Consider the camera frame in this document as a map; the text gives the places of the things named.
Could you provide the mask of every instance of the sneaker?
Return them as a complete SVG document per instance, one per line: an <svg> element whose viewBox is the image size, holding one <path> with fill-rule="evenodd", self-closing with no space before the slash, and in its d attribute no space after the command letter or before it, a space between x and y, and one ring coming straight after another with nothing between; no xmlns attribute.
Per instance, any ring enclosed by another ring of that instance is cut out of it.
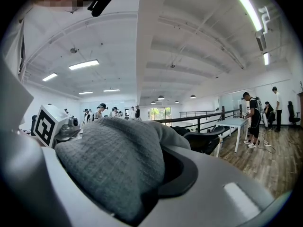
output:
<svg viewBox="0 0 303 227"><path fill-rule="evenodd" d="M254 145L253 143L248 145L248 148L255 148L255 147L256 147L256 145Z"/></svg>

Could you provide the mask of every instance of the cap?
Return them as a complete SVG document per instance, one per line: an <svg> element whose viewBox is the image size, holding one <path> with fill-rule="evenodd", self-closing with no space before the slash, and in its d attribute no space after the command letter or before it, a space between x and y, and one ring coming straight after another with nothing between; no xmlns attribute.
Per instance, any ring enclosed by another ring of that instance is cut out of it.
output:
<svg viewBox="0 0 303 227"><path fill-rule="evenodd" d="M106 104L100 104L97 108L106 108Z"/></svg>

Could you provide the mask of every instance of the white ceiling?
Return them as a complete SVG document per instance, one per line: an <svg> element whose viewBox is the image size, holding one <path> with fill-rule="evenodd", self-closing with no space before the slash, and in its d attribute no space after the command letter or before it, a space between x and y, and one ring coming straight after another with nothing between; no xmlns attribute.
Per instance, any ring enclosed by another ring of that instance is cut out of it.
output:
<svg viewBox="0 0 303 227"><path fill-rule="evenodd" d="M269 0L251 0L256 8ZM268 24L271 61L286 57L281 17ZM35 6L26 16L27 81L69 95L119 88L137 102L186 93L220 75L264 67L250 17L238 0L113 0L98 18ZM71 54L70 49L79 51ZM97 59L100 66L70 71ZM43 82L46 76L54 79Z"/></svg>

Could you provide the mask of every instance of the gray towel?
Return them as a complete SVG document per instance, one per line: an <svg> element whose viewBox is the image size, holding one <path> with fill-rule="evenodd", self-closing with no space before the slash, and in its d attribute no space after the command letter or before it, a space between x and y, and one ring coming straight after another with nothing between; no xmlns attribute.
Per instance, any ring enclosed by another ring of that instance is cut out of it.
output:
<svg viewBox="0 0 303 227"><path fill-rule="evenodd" d="M85 125L82 139L60 143L55 151L95 200L121 220L138 223L145 216L148 193L164 178L160 143L190 149L168 126L105 117Z"/></svg>

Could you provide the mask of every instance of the desk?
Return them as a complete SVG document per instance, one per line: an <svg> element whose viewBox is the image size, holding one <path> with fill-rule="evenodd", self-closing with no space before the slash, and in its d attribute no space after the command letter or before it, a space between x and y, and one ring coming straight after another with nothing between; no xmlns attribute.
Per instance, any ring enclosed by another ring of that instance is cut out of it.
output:
<svg viewBox="0 0 303 227"><path fill-rule="evenodd" d="M238 128L238 135L237 135L237 143L236 143L236 148L235 148L235 152L237 152L238 150L238 145L239 145L239 140L240 140L240 130L241 127L245 124L247 124L248 120L247 119L239 119L239 118L228 118L222 121L219 121L216 124L217 126L227 126L230 127L229 129L229 136L232 135L232 127L234 128ZM248 127L246 127L246 134L245 134L245 139L247 139L247 133L248 133ZM217 154L216 157L219 156L219 151L220 151L220 144L218 145L218 149L217 149Z"/></svg>

